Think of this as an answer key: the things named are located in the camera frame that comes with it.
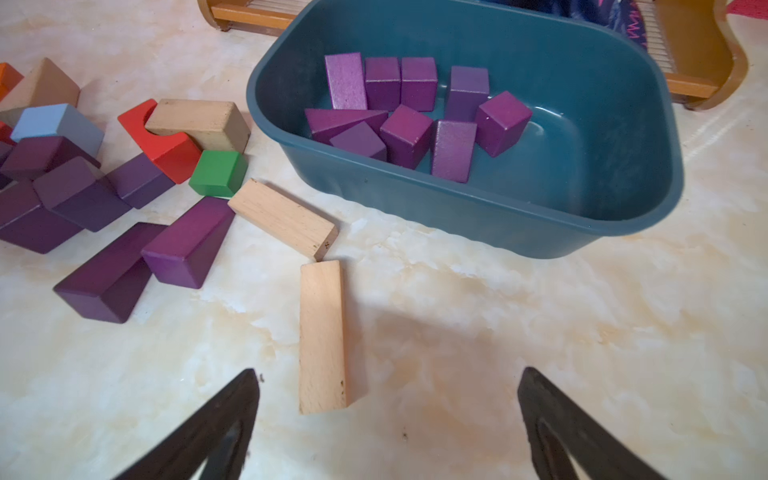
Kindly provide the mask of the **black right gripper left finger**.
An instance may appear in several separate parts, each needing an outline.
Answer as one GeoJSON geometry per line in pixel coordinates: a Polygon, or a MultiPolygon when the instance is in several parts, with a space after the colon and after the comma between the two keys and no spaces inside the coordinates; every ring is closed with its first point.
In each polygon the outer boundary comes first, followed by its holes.
{"type": "Polygon", "coordinates": [[[260,389],[254,369],[243,370],[120,479],[237,479],[246,460],[260,389]]]}

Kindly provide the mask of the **tan short block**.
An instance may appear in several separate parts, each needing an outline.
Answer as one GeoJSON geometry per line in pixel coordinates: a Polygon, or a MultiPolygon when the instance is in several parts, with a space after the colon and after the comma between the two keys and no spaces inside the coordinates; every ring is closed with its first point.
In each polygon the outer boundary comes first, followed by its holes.
{"type": "Polygon", "coordinates": [[[231,101],[162,99],[145,124],[156,135],[185,133],[202,150],[243,153],[251,129],[231,101]]]}

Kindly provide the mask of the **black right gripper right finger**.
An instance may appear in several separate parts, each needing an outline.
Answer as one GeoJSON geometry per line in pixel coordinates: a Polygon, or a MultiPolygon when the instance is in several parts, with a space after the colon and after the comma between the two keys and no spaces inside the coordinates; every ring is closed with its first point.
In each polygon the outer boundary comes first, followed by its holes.
{"type": "Polygon", "coordinates": [[[576,479],[573,461],[591,479],[662,477],[536,368],[523,370],[517,397],[540,479],[576,479]]]}

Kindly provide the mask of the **purple upright brick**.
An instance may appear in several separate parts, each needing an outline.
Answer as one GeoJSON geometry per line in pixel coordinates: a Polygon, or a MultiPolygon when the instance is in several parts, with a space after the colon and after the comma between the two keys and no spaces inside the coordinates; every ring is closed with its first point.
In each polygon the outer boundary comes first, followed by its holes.
{"type": "Polygon", "coordinates": [[[235,216],[228,201],[204,197],[143,249],[161,283],[200,289],[235,216]]]}

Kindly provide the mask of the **tan wooden long block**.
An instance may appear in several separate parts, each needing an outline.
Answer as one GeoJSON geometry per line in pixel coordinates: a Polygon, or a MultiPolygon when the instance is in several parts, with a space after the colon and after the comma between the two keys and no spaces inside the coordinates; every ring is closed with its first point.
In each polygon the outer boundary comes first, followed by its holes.
{"type": "Polygon", "coordinates": [[[344,301],[340,261],[301,267],[299,411],[303,415],[348,406],[344,301]]]}

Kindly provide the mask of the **orange block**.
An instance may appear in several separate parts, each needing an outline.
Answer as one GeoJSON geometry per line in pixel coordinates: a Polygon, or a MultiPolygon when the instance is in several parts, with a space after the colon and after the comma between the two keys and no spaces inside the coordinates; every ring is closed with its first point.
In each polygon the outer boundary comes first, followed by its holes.
{"type": "Polygon", "coordinates": [[[3,100],[22,80],[24,76],[9,63],[0,64],[0,100],[3,100]]]}

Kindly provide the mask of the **purple wedge brick front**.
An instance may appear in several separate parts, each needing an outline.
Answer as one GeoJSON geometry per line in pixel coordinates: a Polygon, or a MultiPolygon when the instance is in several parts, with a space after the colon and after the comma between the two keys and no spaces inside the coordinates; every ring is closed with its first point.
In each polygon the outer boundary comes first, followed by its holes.
{"type": "Polygon", "coordinates": [[[326,55],[325,66],[332,107],[337,110],[367,110],[361,54],[326,55]]]}

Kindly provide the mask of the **purple snack bag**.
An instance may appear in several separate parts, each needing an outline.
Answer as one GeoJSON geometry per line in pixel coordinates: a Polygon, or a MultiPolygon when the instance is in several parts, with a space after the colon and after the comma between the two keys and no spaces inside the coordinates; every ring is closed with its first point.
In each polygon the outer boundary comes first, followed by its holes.
{"type": "Polygon", "coordinates": [[[622,34],[643,49],[647,48],[645,22],[637,2],[633,0],[489,0],[489,3],[587,21],[622,34]]]}

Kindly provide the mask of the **tan triangular block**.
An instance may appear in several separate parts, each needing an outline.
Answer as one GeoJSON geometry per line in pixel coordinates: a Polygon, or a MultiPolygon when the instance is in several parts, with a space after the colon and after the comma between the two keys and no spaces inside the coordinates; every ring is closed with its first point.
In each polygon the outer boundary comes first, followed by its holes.
{"type": "Polygon", "coordinates": [[[77,106],[80,88],[51,59],[43,57],[1,101],[1,121],[11,128],[25,109],[68,103],[77,106]]]}

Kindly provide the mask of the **tan wooden flat block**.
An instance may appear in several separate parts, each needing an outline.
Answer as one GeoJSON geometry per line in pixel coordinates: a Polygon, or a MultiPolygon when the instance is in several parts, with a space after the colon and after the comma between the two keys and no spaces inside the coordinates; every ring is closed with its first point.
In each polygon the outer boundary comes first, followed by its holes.
{"type": "Polygon", "coordinates": [[[251,224],[315,261],[323,260],[339,234],[332,221],[253,179],[228,205],[251,224]]]}

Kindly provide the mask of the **orange wooden shelf rack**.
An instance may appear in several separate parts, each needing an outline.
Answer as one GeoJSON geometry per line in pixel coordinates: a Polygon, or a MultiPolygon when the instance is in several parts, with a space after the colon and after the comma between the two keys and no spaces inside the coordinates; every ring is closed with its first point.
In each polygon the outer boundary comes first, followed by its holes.
{"type": "MultiPolygon", "coordinates": [[[[307,1],[200,1],[205,21],[278,36],[307,1]]],[[[673,98],[689,110],[711,109],[741,85],[749,69],[727,21],[728,1],[632,1],[626,35],[645,45],[673,98]]]]}

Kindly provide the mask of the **light blue block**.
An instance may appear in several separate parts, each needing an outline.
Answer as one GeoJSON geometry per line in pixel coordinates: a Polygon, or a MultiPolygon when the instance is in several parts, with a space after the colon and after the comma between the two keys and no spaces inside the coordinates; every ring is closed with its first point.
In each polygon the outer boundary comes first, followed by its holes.
{"type": "Polygon", "coordinates": [[[104,132],[70,104],[26,109],[11,133],[14,142],[25,138],[63,136],[96,158],[104,132]]]}

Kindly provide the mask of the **green cube block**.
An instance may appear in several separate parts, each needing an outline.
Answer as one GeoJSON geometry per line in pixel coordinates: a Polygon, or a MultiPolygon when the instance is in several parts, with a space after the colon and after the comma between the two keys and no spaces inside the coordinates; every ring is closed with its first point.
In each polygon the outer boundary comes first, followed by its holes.
{"type": "Polygon", "coordinates": [[[202,196],[231,198],[242,186],[247,168],[240,152],[204,150],[189,186],[202,196]]]}

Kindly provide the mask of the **red block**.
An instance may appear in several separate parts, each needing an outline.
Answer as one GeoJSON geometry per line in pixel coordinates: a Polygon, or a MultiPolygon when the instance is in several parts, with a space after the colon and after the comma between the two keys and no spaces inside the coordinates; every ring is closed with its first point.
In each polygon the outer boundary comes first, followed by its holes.
{"type": "Polygon", "coordinates": [[[118,116],[118,121],[149,160],[176,184],[189,180],[202,151],[183,132],[156,135],[149,132],[146,123],[158,103],[154,99],[133,107],[118,116]]]}

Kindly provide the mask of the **teal storage bin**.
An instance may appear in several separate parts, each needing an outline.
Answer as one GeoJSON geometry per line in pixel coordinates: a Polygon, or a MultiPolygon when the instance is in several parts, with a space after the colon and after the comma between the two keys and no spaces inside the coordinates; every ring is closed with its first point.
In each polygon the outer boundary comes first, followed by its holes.
{"type": "Polygon", "coordinates": [[[314,1],[253,70],[257,126],[309,186],[428,227],[538,259],[663,220],[683,190],[672,102],[658,65],[589,22],[479,1],[314,1]],[[533,116],[497,157],[474,153],[469,179],[433,176],[315,142],[305,112],[330,104],[325,59],[431,57],[484,67],[493,94],[533,116]]]}

